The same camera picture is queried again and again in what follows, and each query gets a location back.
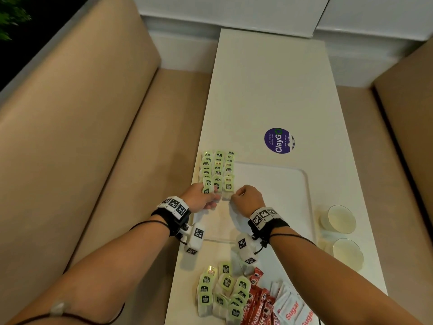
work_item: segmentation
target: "sofa backrest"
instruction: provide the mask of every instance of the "sofa backrest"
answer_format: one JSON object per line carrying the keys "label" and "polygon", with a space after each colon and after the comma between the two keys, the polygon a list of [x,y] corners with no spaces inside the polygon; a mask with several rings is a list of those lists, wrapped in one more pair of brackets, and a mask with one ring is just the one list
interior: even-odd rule
{"label": "sofa backrest", "polygon": [[433,221],[433,38],[374,84]]}
{"label": "sofa backrest", "polygon": [[63,273],[161,61],[133,0],[90,1],[0,106],[0,323]]}

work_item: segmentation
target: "hand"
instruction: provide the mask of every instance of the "hand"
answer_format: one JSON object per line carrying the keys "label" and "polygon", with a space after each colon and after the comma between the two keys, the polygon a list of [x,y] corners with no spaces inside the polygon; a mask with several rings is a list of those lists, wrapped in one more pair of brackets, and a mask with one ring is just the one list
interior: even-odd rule
{"label": "hand", "polygon": [[250,185],[239,188],[238,191],[232,195],[232,202],[245,218],[249,218],[255,210],[266,206],[263,201],[262,193],[258,191],[256,187]]}
{"label": "hand", "polygon": [[215,201],[218,201],[221,196],[215,193],[203,194],[203,182],[198,182],[196,184],[192,184],[181,196],[180,198],[188,205],[188,208],[192,213],[196,213],[203,209],[208,210],[215,208],[217,204]]}

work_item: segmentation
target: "sofa seat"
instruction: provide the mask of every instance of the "sofa seat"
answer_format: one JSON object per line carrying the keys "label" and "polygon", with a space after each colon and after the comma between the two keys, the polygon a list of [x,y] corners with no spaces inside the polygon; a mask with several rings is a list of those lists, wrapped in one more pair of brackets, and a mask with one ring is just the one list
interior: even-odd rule
{"label": "sofa seat", "polygon": [[[159,69],[89,220],[71,265],[146,220],[190,184],[210,74]],[[164,324],[179,242],[170,238],[117,324]]]}
{"label": "sofa seat", "polygon": [[433,247],[371,90],[337,87],[388,295],[433,319]]}

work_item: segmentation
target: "beige sofa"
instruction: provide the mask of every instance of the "beige sofa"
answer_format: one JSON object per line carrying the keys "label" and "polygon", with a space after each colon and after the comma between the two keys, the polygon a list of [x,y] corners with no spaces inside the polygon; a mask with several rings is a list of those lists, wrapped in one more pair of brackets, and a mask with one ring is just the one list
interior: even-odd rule
{"label": "beige sofa", "polygon": [[[133,0],[98,0],[1,105],[0,322],[191,183],[211,77],[160,62]],[[433,250],[414,195],[372,92],[339,95],[389,294],[428,324]],[[414,177],[428,165],[410,159]],[[169,240],[117,323],[164,323],[177,249]]]}

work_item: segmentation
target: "wrist-mounted device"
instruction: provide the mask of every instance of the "wrist-mounted device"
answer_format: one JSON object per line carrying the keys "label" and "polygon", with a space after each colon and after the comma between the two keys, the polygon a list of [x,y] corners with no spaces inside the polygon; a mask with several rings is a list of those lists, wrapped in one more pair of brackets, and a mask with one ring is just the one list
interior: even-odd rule
{"label": "wrist-mounted device", "polygon": [[272,207],[261,207],[249,217],[248,225],[252,230],[252,239],[262,239],[261,245],[266,247],[274,228],[290,227]]}
{"label": "wrist-mounted device", "polygon": [[157,206],[157,209],[152,212],[152,215],[154,214],[165,220],[170,230],[170,236],[176,236],[181,228],[187,226],[191,211],[183,199],[171,196]]}

